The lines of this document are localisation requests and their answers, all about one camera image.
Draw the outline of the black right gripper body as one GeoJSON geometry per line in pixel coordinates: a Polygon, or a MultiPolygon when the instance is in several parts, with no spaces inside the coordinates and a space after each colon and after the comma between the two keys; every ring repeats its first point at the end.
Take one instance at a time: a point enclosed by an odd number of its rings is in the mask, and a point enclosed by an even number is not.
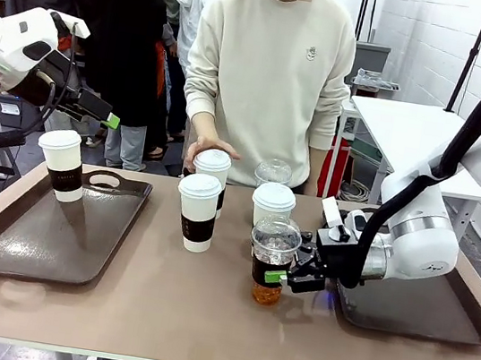
{"type": "Polygon", "coordinates": [[[309,259],[299,261],[288,270],[287,284],[293,293],[323,291],[327,280],[338,281],[345,288],[354,288],[362,280],[365,249],[351,237],[336,242],[328,228],[317,230],[313,252],[309,259]]]}

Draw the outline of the person's right hand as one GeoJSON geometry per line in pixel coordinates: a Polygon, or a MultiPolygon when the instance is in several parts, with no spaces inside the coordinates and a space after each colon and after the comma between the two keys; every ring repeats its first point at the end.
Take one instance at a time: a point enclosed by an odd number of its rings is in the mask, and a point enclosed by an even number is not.
{"type": "Polygon", "coordinates": [[[206,150],[221,150],[226,152],[232,159],[240,159],[239,153],[227,142],[219,138],[200,136],[193,144],[188,146],[185,154],[185,167],[192,173],[195,171],[194,159],[206,150]]]}

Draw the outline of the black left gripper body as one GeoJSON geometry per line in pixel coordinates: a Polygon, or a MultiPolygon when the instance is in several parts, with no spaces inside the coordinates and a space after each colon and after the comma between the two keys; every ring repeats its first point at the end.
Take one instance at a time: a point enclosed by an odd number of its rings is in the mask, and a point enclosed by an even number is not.
{"type": "Polygon", "coordinates": [[[79,77],[71,60],[61,52],[53,51],[34,66],[25,79],[12,88],[11,93],[33,106],[43,107],[47,103],[50,87],[54,85],[52,103],[58,103],[58,110],[74,111],[75,101],[82,89],[79,77]]]}

